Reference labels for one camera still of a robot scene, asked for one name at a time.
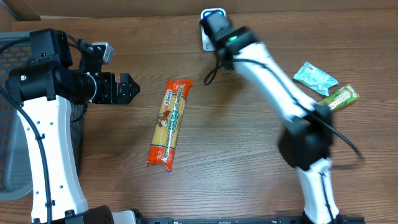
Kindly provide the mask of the red spaghetti packet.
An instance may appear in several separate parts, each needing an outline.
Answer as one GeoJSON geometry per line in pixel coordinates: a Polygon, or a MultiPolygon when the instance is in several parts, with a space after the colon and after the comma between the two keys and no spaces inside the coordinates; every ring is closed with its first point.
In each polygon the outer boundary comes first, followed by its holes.
{"type": "Polygon", "coordinates": [[[169,80],[157,115],[147,165],[163,164],[172,170],[178,135],[192,80],[169,80]]]}

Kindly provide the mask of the teal wet wipes packet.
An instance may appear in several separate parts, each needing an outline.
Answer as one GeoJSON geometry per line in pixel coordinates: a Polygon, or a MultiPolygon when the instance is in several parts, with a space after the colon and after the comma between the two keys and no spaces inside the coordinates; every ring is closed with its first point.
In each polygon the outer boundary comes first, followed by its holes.
{"type": "Polygon", "coordinates": [[[305,62],[298,70],[294,75],[294,80],[323,96],[329,96],[329,89],[338,84],[335,78],[309,62],[305,62]]]}

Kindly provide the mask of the green snack packet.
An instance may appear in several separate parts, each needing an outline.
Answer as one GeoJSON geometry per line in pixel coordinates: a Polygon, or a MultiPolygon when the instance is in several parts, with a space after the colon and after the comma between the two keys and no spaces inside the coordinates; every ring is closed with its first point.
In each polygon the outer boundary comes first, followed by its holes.
{"type": "Polygon", "coordinates": [[[359,98],[357,91],[347,84],[339,90],[324,98],[320,104],[327,105],[331,111],[339,110],[354,103],[359,98]]]}

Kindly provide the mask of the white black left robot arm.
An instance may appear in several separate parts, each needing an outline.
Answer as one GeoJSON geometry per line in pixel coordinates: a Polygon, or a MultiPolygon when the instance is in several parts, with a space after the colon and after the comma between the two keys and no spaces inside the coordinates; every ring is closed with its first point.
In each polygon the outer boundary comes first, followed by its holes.
{"type": "Polygon", "coordinates": [[[1,94],[21,119],[33,185],[33,223],[135,223],[133,210],[90,208],[76,171],[72,106],[126,105],[139,93],[130,74],[103,72],[113,48],[54,29],[19,39],[32,51],[27,66],[12,69],[1,94]]]}

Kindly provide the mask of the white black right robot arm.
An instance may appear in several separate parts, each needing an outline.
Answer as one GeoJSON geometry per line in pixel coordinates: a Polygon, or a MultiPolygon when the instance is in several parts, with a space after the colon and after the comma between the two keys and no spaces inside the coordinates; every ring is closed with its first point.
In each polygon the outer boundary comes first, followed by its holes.
{"type": "Polygon", "coordinates": [[[250,81],[269,101],[283,127],[278,148],[298,174],[305,223],[336,223],[340,214],[331,184],[331,111],[304,93],[278,66],[265,43],[246,27],[235,29],[219,12],[200,24],[220,66],[250,81]]]}

